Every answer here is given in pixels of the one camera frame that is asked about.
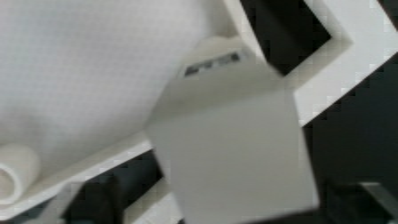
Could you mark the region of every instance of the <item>white frame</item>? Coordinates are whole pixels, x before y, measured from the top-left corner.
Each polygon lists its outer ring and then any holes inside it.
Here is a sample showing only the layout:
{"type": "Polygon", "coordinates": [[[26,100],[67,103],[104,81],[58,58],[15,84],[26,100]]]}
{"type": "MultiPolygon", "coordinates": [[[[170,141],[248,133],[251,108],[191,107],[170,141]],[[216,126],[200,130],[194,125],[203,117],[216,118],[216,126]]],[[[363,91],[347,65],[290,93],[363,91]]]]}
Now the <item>white frame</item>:
{"type": "MultiPolygon", "coordinates": [[[[301,124],[356,87],[398,51],[398,33],[377,0],[305,0],[333,39],[289,75],[301,124]]],[[[237,33],[266,60],[241,0],[225,0],[237,33]]]]}

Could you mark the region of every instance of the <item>white plastic part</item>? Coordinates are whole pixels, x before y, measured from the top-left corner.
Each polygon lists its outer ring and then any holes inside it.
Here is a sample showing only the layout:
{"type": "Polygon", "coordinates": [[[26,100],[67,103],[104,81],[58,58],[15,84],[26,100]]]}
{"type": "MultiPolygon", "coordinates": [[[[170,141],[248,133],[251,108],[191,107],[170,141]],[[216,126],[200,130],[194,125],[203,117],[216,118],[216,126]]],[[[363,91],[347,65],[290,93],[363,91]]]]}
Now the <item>white plastic part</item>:
{"type": "Polygon", "coordinates": [[[184,216],[271,220],[319,206],[294,92],[239,37],[187,61],[146,128],[184,216]]]}
{"type": "Polygon", "coordinates": [[[35,150],[20,144],[0,147],[0,204],[20,199],[42,172],[42,160],[35,150]]]}

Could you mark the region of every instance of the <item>white cylinder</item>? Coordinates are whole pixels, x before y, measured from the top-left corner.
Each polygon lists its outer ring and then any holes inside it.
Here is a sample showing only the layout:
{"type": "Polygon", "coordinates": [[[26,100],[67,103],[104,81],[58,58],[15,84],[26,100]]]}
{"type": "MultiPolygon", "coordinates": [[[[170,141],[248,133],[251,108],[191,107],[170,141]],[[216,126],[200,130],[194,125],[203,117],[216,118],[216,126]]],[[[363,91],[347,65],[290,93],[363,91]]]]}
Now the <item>white cylinder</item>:
{"type": "Polygon", "coordinates": [[[42,161],[35,150],[20,144],[0,147],[0,205],[20,199],[42,171],[42,161]]]}

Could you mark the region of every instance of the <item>white sheet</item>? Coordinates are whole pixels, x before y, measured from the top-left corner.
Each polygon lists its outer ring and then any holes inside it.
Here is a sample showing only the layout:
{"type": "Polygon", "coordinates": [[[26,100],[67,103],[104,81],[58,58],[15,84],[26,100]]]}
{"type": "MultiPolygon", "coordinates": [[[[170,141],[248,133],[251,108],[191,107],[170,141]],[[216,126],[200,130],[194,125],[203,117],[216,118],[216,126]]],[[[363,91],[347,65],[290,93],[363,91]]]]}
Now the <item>white sheet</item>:
{"type": "Polygon", "coordinates": [[[226,33],[223,9],[214,0],[3,0],[0,144],[38,150],[45,177],[141,130],[180,60],[226,33]]]}

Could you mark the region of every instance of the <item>dark slot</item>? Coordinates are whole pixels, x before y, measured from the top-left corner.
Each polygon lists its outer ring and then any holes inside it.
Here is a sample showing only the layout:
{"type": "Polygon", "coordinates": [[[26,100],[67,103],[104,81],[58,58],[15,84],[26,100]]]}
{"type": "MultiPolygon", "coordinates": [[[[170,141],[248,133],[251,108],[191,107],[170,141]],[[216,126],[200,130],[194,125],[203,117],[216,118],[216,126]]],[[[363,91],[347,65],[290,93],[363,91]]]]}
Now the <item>dark slot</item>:
{"type": "Polygon", "coordinates": [[[289,75],[331,34],[303,0],[242,0],[267,60],[289,75]]]}

